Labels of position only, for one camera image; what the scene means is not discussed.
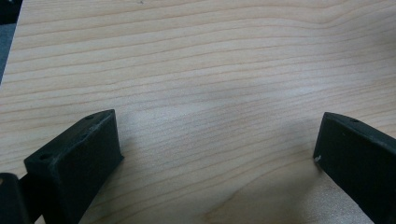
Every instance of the wood grain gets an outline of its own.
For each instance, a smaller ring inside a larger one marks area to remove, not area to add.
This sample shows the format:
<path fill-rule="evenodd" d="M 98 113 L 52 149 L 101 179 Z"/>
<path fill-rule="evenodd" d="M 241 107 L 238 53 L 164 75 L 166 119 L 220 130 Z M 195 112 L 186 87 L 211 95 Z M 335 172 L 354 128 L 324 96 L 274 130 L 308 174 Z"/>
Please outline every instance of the wood grain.
<path fill-rule="evenodd" d="M 0 170 L 115 108 L 81 223 L 371 223 L 311 157 L 325 111 L 396 136 L 395 36 L 394 1 L 25 1 Z"/>

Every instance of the small hole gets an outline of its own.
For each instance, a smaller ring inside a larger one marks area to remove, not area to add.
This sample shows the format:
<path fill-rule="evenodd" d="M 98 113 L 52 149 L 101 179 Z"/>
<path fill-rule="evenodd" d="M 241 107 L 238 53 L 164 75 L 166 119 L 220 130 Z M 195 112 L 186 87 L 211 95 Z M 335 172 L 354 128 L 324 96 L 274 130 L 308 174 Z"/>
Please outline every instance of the small hole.
<path fill-rule="evenodd" d="M 40 160 L 45 161 L 45 160 L 49 159 L 50 157 L 51 157 L 50 154 L 43 154 L 40 156 Z"/>

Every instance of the table surface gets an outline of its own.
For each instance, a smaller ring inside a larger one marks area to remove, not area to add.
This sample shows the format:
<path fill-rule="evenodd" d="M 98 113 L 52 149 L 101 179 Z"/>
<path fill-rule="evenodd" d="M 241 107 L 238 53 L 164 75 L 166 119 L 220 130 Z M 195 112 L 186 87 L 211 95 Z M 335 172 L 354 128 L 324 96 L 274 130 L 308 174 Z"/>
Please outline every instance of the table surface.
<path fill-rule="evenodd" d="M 26 0 L 0 170 L 114 108 L 81 223 L 371 223 L 313 163 L 325 111 L 396 136 L 394 1 Z"/>

